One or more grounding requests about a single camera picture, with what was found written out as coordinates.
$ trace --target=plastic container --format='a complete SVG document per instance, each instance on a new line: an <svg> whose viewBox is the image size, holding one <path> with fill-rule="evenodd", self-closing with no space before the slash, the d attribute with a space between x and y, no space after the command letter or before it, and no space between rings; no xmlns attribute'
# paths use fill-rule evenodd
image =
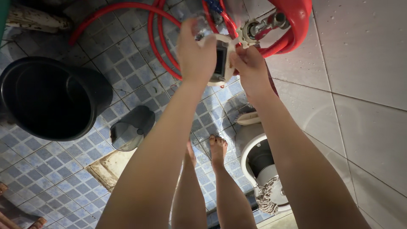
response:
<svg viewBox="0 0 407 229"><path fill-rule="evenodd" d="M136 149L153 128L155 114L146 106L137 106L110 128L110 139L115 149Z"/></svg>
<svg viewBox="0 0 407 229"><path fill-rule="evenodd" d="M113 98L112 86L99 72L44 57L11 63L0 76L0 87L3 116L51 141L85 135Z"/></svg>

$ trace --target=white plastic part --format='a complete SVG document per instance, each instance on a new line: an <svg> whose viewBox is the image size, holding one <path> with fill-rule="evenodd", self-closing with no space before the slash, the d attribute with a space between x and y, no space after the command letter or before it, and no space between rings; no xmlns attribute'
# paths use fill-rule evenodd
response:
<svg viewBox="0 0 407 229"><path fill-rule="evenodd" d="M242 172L245 177L250 181L252 186L254 187L254 196L257 198L259 197L259 186L263 186L268 180L270 180L274 176L277 175L277 170L275 165L269 166L265 168L263 171L260 172L258 179L256 180L249 164L247 163L247 156L250 150L253 147L256 147L257 143L267 139L266 134L264 133L263 126L261 123L251 124L248 126L242 126L238 133L236 134L236 149L241 153L241 161L240 165L242 168ZM281 195L281 182L278 181L275 185L275 189L278 190L276 192L276 196L274 197L275 203L277 204L285 204L288 202L287 198ZM285 206L278 206L278 212L285 212L291 210L290 205Z"/></svg>
<svg viewBox="0 0 407 229"><path fill-rule="evenodd" d="M270 165L264 168L257 176L256 181L258 185L264 187L267 181L269 181L273 177L278 177L276 165ZM273 183L272 189L273 192L270 196L270 200L273 203L276 203L278 205L288 203L287 197L282 194L282 185L280 180Z"/></svg>
<svg viewBox="0 0 407 229"><path fill-rule="evenodd" d="M209 36L215 36L217 40L220 40L220 41L223 41L223 42L229 44L229 46L227 48L227 52L226 52L225 74L223 76L225 78L225 81L224 82L223 81L220 81L220 82L208 82L208 86L223 86L230 80L230 78L233 75L234 67L230 63L229 55L230 55L231 52L234 52L236 50L236 48L235 48L234 45L231 44L232 39L229 36L219 34L219 33L210 34L210 35L204 37L203 39L201 39L200 41L197 42L198 45L202 47L205 44L205 39L208 38Z"/></svg>

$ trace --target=red hose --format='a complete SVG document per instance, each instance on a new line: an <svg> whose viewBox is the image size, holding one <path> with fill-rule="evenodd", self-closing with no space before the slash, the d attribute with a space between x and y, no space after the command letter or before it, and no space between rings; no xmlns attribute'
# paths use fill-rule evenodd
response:
<svg viewBox="0 0 407 229"><path fill-rule="evenodd" d="M121 2L121 3L115 3L115 4L111 4L108 5L104 8L99 9L98 11L94 12L92 15L90 15L89 17L87 17L79 26L78 28L72 33L71 37L69 38L68 43L70 45L74 45L76 40L78 39L78 37L82 34L82 32L85 30L86 27L88 27L90 25L90 23L92 23L94 20L96 20L97 18L99 18L100 16L117 10L117 9L122 9L122 8L140 8L140 9L146 9L149 11L152 11L156 14L159 14L161 16L166 17L168 20L170 20L172 23L174 23L176 26L178 26L179 28L181 28L181 23L175 18L173 17L171 14L160 10L156 7L153 7L151 5L148 4L144 4L144 3L137 3L137 2Z"/></svg>
<svg viewBox="0 0 407 229"><path fill-rule="evenodd" d="M287 53L295 48L297 48L305 39L307 31L308 31L308 26L309 26L309 16L312 10L312 2L311 0L269 0L274 6L276 6L279 10L281 10L287 17L287 19L290 22L291 28L278 40L276 41L273 45L271 45L269 48L259 48L260 53L263 55L264 58L271 56L273 54L282 54L282 53ZM169 13L165 12L162 10L164 6L165 0L155 0L153 5L148 5L144 3L137 3L137 2L121 2L121 3L115 3L108 5L105 8L102 8L95 13L93 13L91 16L87 17L79 26L78 28L73 32L69 39L69 44L74 45L78 37L83 33L83 31L86 29L87 26L89 26L90 23L92 23L94 20L99 18L100 16L117 10L117 9L122 9L122 8L140 8L140 9L145 9L149 10L149 18L148 18L148 35L149 35L149 41L151 44L151 48L157 57L158 61L162 64L162 66L167 70L171 75L173 75L175 78L182 80L182 77L177 74L175 71L173 71L164 61L164 59L161 57L160 53L158 52L157 46L154 41L154 35L153 35L153 20L154 20L154 14L158 14L158 34L160 36L160 42L162 44L162 47L168 56L168 59L171 61L171 63L178 69L180 70L179 64L175 60L175 58L172 56L170 50L168 49L168 46L166 44L165 38L164 38L164 33L163 33L163 27L162 27L162 17L166 17L168 20L170 20L172 23L174 23L176 26L179 28L181 27L181 23L175 19L172 15ZM209 23L209 26L211 27L212 31L214 33L219 33L218 30L216 29L215 24L213 23L210 14L209 14L209 9L204 0L202 0L203 3L203 10L205 11L206 19ZM223 17L225 21L226 28L229 32L229 35L232 39L236 38L238 36L236 32L236 25L234 21L229 17L229 15L226 14L225 12L225 5L223 0L219 1L221 7L223 8L223 12L221 13L221 16Z"/></svg>
<svg viewBox="0 0 407 229"><path fill-rule="evenodd" d="M156 7L158 5L158 9L161 10L162 12L164 12L162 10L163 6L164 6L165 0L155 0L153 3L153 7ZM155 44L154 41L154 34L153 34L153 20L154 20L154 13L153 11L150 11L149 14L149 19L148 19L148 24L147 24L147 28L148 28L148 34L149 34L149 40L150 40L150 44L151 44L151 49L153 50L155 56L157 57L157 60L160 62L160 64L164 67L165 70L167 70L171 75L173 75L175 78L182 80L182 77L176 73L174 70L172 70L164 61L164 59L161 57L160 53L158 52L157 46ZM165 51L165 53L168 56L168 59L173 63L173 65L179 70L179 65L176 62L176 60L174 59L173 55L170 53L170 50L168 49L167 43L165 42L164 39L164 34L162 31L162 17L159 16L158 18L158 33L160 35L160 41L161 41L161 45Z"/></svg>
<svg viewBox="0 0 407 229"><path fill-rule="evenodd" d="M208 4L205 2L205 0L202 0L202 7L203 7L203 11L205 12L206 20L209 24L209 27L212 29L212 32L219 33L218 29L216 28L215 24L212 21L212 18L210 17Z"/></svg>

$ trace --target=toe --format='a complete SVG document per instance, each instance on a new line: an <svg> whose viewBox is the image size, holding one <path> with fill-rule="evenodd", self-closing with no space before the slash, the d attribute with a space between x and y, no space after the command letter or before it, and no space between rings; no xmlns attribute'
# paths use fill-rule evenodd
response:
<svg viewBox="0 0 407 229"><path fill-rule="evenodd" d="M216 143L219 145L221 144L222 138L221 137L216 137Z"/></svg>
<svg viewBox="0 0 407 229"><path fill-rule="evenodd" d="M209 145L214 145L215 144L215 135L211 135L210 137L209 137Z"/></svg>

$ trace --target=white wall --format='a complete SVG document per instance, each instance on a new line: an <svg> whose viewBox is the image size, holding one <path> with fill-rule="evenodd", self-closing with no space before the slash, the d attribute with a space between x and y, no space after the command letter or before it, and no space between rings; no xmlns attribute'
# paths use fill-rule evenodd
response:
<svg viewBox="0 0 407 229"><path fill-rule="evenodd" d="M273 8L242 1L250 19ZM281 100L332 151L344 181L350 176L347 186L372 228L407 227L405 9L404 0L314 0L304 43L266 59ZM272 33L262 46L281 36Z"/></svg>

